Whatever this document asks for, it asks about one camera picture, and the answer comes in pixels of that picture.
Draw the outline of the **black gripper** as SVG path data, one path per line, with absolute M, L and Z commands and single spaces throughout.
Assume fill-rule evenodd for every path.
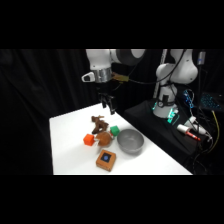
M 98 83 L 96 85 L 99 100 L 102 103 L 103 108 L 106 108 L 109 101 L 110 113 L 113 115 L 116 110 L 116 104 L 113 98 L 112 84 L 111 83 Z

